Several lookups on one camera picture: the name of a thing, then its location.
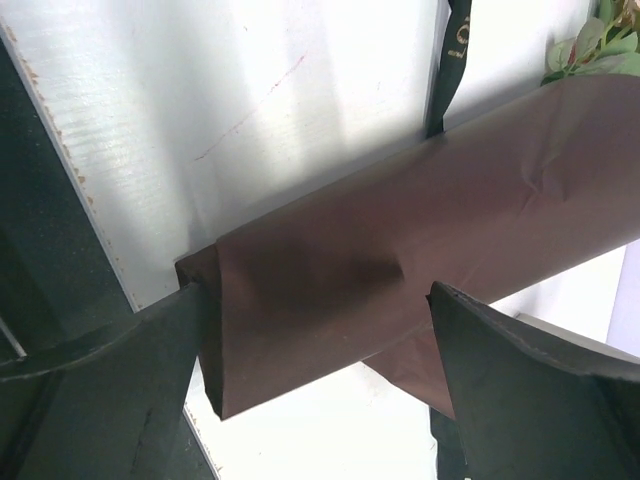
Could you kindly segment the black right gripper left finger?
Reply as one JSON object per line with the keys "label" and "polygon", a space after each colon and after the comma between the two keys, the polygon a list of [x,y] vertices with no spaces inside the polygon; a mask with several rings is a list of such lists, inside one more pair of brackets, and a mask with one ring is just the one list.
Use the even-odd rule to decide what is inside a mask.
{"label": "black right gripper left finger", "polygon": [[2,478],[165,478],[210,312],[191,284],[2,363]]}

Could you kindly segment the black ribbon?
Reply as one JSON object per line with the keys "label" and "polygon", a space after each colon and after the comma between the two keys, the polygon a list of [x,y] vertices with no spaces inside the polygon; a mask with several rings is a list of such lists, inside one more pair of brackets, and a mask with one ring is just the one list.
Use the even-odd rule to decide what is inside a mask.
{"label": "black ribbon", "polygon": [[472,1],[449,1],[448,5],[450,14],[425,121],[426,139],[444,131],[444,115],[458,90],[467,63]]}

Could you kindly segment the pink flower tall bunch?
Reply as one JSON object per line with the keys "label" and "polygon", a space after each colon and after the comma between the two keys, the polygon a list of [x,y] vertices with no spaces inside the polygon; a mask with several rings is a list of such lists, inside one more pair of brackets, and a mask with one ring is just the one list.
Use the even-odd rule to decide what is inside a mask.
{"label": "pink flower tall bunch", "polygon": [[551,46],[541,86],[586,75],[639,76],[639,2],[600,1],[579,33]]}

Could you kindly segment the brown wrapping paper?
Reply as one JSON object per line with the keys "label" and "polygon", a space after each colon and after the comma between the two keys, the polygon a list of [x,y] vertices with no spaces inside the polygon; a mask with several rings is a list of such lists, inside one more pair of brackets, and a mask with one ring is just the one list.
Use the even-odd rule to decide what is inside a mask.
{"label": "brown wrapping paper", "polygon": [[451,415],[427,294],[492,303],[639,236],[639,80],[575,76],[178,261],[213,302],[199,353],[228,419],[357,362]]}

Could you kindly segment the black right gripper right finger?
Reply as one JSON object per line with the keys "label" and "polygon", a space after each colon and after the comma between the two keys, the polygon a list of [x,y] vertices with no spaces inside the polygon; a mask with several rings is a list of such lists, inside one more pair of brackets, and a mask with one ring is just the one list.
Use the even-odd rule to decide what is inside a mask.
{"label": "black right gripper right finger", "polygon": [[638,478],[637,357],[441,282],[427,301],[471,478]]}

